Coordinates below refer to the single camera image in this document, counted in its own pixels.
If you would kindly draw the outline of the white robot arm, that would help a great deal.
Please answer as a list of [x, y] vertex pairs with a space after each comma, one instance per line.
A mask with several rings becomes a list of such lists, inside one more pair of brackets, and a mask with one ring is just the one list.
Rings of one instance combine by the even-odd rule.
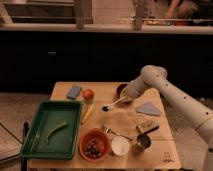
[[121, 91], [124, 102], [133, 101], [147, 89], [157, 89], [167, 101], [191, 122], [192, 127], [208, 144], [202, 171], [213, 171], [213, 110], [167, 80], [167, 70], [160, 66], [146, 65], [140, 75]]

